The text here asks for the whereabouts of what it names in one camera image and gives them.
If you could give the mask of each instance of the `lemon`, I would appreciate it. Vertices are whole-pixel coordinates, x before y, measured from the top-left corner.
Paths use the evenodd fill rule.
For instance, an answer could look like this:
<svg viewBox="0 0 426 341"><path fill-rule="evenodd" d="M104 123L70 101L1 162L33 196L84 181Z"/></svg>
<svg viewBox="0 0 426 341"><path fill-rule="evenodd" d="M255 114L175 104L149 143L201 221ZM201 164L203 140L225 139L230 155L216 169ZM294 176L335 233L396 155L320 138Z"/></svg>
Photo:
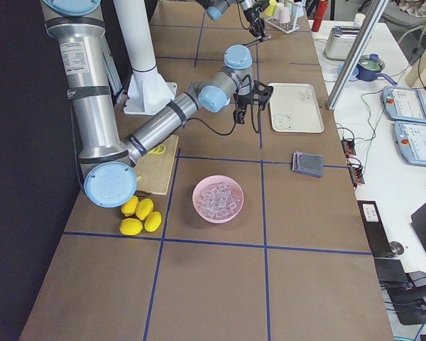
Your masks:
<svg viewBox="0 0 426 341"><path fill-rule="evenodd" d="M153 211L153 206L153 201L149 197L140 201L136 207L137 218L139 218L140 220L145 220L148 215Z"/></svg>
<svg viewBox="0 0 426 341"><path fill-rule="evenodd" d="M130 217L136 212L136 207L139 202L139 199L133 195L127 202L125 202L121 207L121 213L125 215L125 217Z"/></svg>
<svg viewBox="0 0 426 341"><path fill-rule="evenodd" d="M158 211L152 212L148 215L144 227L147 232L156 231L161 225L161 213Z"/></svg>
<svg viewBox="0 0 426 341"><path fill-rule="evenodd" d="M142 231L142 222L136 218L126 218L120 223L120 232L126 236L135 236Z"/></svg>

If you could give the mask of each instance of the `blue pot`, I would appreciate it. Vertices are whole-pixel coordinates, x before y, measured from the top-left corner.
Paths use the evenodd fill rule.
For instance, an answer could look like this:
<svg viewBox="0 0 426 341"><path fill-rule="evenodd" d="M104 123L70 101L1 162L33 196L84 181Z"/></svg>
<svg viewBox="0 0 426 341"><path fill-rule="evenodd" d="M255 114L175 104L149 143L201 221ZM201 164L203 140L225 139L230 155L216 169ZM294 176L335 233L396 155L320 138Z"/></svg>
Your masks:
<svg viewBox="0 0 426 341"><path fill-rule="evenodd" d="M361 56L356 66L359 70L357 76L359 80L372 82L379 77L383 77L392 85L398 85L398 83L393 78L381 72L385 68L385 63L375 53Z"/></svg>

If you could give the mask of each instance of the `red bottle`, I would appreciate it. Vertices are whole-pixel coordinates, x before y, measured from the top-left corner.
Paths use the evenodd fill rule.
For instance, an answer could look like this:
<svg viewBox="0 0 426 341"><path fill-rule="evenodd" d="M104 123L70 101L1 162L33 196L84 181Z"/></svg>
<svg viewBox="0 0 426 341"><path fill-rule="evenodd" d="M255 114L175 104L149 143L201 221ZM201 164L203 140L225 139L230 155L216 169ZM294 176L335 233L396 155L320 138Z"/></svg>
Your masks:
<svg viewBox="0 0 426 341"><path fill-rule="evenodd" d="M314 16L314 22L312 23L312 32L319 32L320 24L322 23L322 20L325 16L325 12L327 12L328 7L328 1L327 0L320 0L319 4L317 5L317 10L315 12Z"/></svg>

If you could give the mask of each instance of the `pink bowl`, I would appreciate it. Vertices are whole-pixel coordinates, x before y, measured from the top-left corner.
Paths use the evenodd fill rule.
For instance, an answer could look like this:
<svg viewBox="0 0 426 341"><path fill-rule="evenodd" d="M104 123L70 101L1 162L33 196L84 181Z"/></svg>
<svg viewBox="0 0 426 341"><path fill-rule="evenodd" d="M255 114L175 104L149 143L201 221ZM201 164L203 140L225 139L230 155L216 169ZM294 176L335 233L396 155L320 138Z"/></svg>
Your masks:
<svg viewBox="0 0 426 341"><path fill-rule="evenodd" d="M214 184L221 184L221 183L224 183L228 187L228 189L230 189L231 197L234 197L235 200L239 199L239 203L236 204L237 207L234 207L233 211L230 211L233 213L232 214L228 213L226 217L224 216L224 214L220 216L220 213L218 213L217 215L216 214L217 211L214 211L214 210L210 210L208 212L208 210L202 209L200 205L198 205L199 200L204 200L204 197L201 195L202 190L204 190L203 193L205 193L208 186L211 186ZM228 178L223 175L212 175L212 176L209 176L208 178L201 180L195 187L194 192L192 192L192 204L194 205L194 208L196 209L197 213L199 213L199 215L202 218L204 218L206 221L213 222L215 224L219 224L221 222L228 222L229 220L234 219L235 216L237 216L239 212L241 211L241 208L243 207L243 201L244 201L244 196L243 196L243 191L241 190L240 185L236 183L235 180L232 180L231 178Z"/></svg>

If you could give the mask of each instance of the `blue joint cap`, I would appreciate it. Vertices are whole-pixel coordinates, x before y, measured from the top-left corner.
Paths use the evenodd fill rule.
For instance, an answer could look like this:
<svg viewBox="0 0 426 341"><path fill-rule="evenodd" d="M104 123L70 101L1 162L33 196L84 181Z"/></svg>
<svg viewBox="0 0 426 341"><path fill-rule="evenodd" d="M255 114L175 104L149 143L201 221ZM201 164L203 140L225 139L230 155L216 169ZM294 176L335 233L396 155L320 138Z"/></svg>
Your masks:
<svg viewBox="0 0 426 341"><path fill-rule="evenodd" d="M232 69L243 70L253 65L253 58L246 46L234 45L225 52L224 63Z"/></svg>
<svg viewBox="0 0 426 341"><path fill-rule="evenodd" d="M218 112L227 105L227 101L224 91L214 85L207 85L199 94L200 104L209 112Z"/></svg>
<svg viewBox="0 0 426 341"><path fill-rule="evenodd" d="M212 19L213 21L217 21L219 20L219 18L222 17L222 12L217 9L216 7L210 6L207 9L207 14L210 17L210 19Z"/></svg>
<svg viewBox="0 0 426 341"><path fill-rule="evenodd" d="M118 207L135 193L134 170L122 162L107 162L93 168L85 178L87 197L101 207Z"/></svg>
<svg viewBox="0 0 426 341"><path fill-rule="evenodd" d="M43 0L54 11L65 16L84 16L98 8L101 0Z"/></svg>

